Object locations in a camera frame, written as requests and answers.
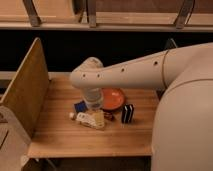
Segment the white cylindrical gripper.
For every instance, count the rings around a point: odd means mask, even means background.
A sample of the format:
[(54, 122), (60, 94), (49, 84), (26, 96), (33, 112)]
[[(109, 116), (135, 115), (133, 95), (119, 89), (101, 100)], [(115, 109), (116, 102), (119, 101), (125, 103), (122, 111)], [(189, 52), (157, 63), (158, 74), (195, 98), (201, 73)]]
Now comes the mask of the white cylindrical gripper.
[(84, 89), (83, 99), (89, 109), (100, 109), (103, 106), (103, 93), (100, 88)]

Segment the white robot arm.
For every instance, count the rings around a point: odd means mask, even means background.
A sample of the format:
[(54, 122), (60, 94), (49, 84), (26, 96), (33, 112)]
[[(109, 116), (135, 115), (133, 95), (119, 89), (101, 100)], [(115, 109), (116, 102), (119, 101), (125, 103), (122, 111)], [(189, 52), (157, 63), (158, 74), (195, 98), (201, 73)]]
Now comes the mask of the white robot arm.
[(92, 107), (104, 87), (164, 92), (152, 132), (151, 171), (213, 171), (213, 42), (105, 67), (90, 57), (70, 74)]

